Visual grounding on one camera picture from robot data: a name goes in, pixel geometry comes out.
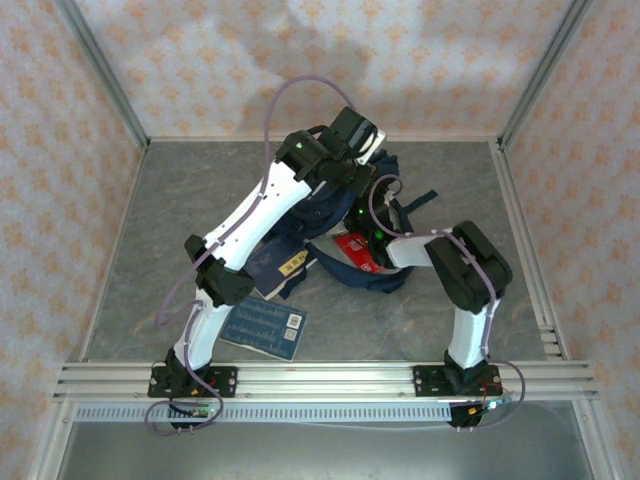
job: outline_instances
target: patterned wallpaper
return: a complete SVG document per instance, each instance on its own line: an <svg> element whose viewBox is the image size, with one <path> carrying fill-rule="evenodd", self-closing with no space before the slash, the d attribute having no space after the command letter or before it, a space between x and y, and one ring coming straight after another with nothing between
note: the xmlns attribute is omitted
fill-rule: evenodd
<svg viewBox="0 0 640 480"><path fill-rule="evenodd" d="M26 475L139 153L49 0L0 4L0 478Z"/></svg>
<svg viewBox="0 0 640 480"><path fill-rule="evenodd" d="M509 154L563 331L640 472L640 2L600 0Z"/></svg>
<svg viewBox="0 0 640 480"><path fill-rule="evenodd" d="M253 136L285 79L339 83L384 130L496 135L570 0L80 0L148 134ZM339 97L292 87L280 134Z"/></svg>

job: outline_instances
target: gray floor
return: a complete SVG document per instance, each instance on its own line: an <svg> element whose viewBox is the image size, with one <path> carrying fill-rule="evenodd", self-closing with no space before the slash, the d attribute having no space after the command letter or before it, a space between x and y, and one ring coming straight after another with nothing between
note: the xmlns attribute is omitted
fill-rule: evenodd
<svg viewBox="0 0 640 480"><path fill-rule="evenodd" d="M396 425L414 429L405 431L220 423L160 438L139 423L82 423L58 479L588 480L575 418L565 402L525 403L498 428L459 435L428 423Z"/></svg>
<svg viewBox="0 0 640 480"><path fill-rule="evenodd" d="M544 359L531 301L487 144L391 143L405 187L400 200L435 189L412 215L416 231L476 222L511 264L514 280L494 322L496 358ZM154 142L138 181L89 351L91 360L164 358L183 325L163 331L153 317L188 268L184 240L226 218L259 180L262 144ZM174 309L193 299L184 287ZM453 305L431 269L416 269L393 294L344 287L315 265L286 302L309 312L296 361L438 361L453 326ZM218 341L214 360L269 360Z"/></svg>

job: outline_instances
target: gray mat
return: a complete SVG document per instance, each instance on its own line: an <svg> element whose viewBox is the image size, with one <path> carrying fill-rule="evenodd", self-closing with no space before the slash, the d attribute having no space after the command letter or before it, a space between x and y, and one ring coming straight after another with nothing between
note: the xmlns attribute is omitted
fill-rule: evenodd
<svg viewBox="0 0 640 480"><path fill-rule="evenodd" d="M514 271L490 341L496 358L544 359L544 351L487 144L391 143L400 159L408 204L429 189L439 193L413 213L416 231L473 220ZM110 274L89 350L91 360L163 359L183 323L158 331L154 313L189 267L184 240L220 224L261 174L262 144L153 142L146 156ZM193 299L189 282L173 309ZM453 330L453 305L432 269L416 269L398 291L354 290L320 265L286 301L309 312L296 361L439 361ZM269 360L218 341L214 360Z"/></svg>

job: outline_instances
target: barcode sticker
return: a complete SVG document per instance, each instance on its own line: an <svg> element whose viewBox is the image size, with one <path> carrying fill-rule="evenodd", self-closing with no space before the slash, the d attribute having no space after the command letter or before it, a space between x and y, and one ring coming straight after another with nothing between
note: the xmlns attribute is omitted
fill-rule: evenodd
<svg viewBox="0 0 640 480"><path fill-rule="evenodd" d="M349 248L354 252L357 252L358 250L362 250L362 245L360 245L356 240L351 240L349 242Z"/></svg>
<svg viewBox="0 0 640 480"><path fill-rule="evenodd" d="M297 335L298 335L298 332L296 332L295 330L292 330L291 328L287 328L287 331L284 332L284 339L291 340L293 342L296 339Z"/></svg>
<svg viewBox="0 0 640 480"><path fill-rule="evenodd" d="M289 320L287 320L287 327L295 328L297 330L300 328L300 322L302 322L302 317L292 313L289 315Z"/></svg>
<svg viewBox="0 0 640 480"><path fill-rule="evenodd" d="M309 254L309 252L307 252L306 250L301 250L300 252L296 253L292 258L287 260L280 268L278 268L278 270L285 277L288 277L300 265L302 265L304 263L304 261L306 260L308 254Z"/></svg>

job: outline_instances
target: red label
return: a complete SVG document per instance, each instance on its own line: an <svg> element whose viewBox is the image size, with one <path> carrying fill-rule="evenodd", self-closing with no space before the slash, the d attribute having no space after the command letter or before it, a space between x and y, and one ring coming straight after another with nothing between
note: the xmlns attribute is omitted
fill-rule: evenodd
<svg viewBox="0 0 640 480"><path fill-rule="evenodd" d="M333 240L360 270L369 273L384 270L384 267L377 265L373 261L371 252L369 252L369 245L359 233L347 233L346 235L334 237Z"/></svg>

